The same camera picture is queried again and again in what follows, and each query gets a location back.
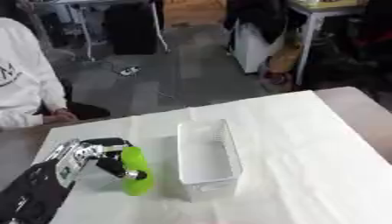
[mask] green object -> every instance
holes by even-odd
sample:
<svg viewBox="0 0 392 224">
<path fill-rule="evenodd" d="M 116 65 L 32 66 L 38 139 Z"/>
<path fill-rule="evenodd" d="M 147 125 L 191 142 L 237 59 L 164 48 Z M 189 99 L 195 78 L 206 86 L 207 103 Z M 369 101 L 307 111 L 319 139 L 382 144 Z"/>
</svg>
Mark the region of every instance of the green object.
<svg viewBox="0 0 392 224">
<path fill-rule="evenodd" d="M 121 158 L 127 171 L 138 170 L 147 173 L 146 179 L 124 179 L 122 181 L 122 189 L 131 196 L 140 196 L 151 189 L 154 184 L 152 171 L 147 165 L 142 150 L 137 147 L 123 148 Z"/>
</svg>

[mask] white container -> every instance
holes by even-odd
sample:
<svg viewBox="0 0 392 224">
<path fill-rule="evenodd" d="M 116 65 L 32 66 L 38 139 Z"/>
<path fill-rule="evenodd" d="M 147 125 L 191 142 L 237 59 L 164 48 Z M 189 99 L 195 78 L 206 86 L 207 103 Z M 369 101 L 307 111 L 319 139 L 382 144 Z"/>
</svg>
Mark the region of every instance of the white container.
<svg viewBox="0 0 392 224">
<path fill-rule="evenodd" d="M 191 201 L 233 196 L 242 166 L 225 120 L 178 126 L 178 172 Z"/>
</svg>

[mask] white tablecloth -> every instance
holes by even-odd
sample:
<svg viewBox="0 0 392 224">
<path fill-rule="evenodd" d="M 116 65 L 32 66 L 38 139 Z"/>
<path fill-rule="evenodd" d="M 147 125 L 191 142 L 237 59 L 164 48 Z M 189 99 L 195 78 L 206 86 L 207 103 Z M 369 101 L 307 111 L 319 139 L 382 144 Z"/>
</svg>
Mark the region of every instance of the white tablecloth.
<svg viewBox="0 0 392 224">
<path fill-rule="evenodd" d="M 244 168 L 236 194 L 186 202 L 177 176 L 177 125 L 221 118 Z M 129 197 L 119 181 L 90 165 L 55 224 L 392 223 L 392 166 L 313 92 L 54 129 L 36 161 L 72 137 L 129 139 L 142 147 L 156 184 L 147 195 Z"/>
</svg>

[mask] black chair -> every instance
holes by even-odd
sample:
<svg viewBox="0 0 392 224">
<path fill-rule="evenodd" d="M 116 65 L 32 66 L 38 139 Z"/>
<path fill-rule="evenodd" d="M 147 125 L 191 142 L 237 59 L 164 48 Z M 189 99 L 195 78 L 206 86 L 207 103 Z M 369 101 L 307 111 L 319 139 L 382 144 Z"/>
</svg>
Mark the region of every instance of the black chair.
<svg viewBox="0 0 392 224">
<path fill-rule="evenodd" d="M 392 92 L 388 79 L 392 72 L 392 1 L 370 0 L 365 13 L 349 21 L 350 50 L 338 50 L 329 59 L 334 62 L 310 68 L 305 88 L 335 81 L 337 86 L 354 86 L 379 101 L 380 92 Z"/>
</svg>

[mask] robotic hand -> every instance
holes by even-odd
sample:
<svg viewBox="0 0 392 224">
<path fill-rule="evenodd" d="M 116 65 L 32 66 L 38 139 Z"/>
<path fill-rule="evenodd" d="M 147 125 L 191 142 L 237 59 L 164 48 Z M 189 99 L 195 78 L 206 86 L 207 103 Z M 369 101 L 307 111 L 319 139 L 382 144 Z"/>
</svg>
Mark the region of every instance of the robotic hand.
<svg viewBox="0 0 392 224">
<path fill-rule="evenodd" d="M 146 179 L 146 172 L 123 167 L 121 152 L 131 146 L 120 138 L 63 143 L 44 162 L 33 165 L 0 192 L 0 224 L 49 223 L 71 192 L 78 174 L 92 159 L 120 179 Z"/>
</svg>

